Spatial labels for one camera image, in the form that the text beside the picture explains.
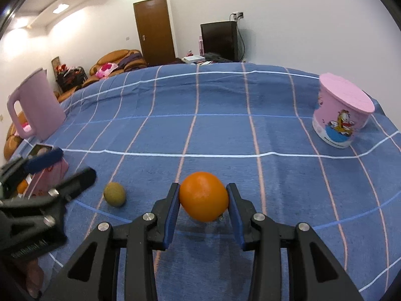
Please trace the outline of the left hand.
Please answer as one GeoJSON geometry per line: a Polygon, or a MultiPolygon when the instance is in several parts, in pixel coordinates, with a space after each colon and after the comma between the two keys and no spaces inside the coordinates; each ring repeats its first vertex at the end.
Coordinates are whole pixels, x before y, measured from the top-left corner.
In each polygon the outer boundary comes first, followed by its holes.
{"type": "Polygon", "coordinates": [[[27,292],[31,297],[37,299],[44,283],[44,271],[39,265],[39,259],[18,261],[17,266],[24,273],[27,292]]]}

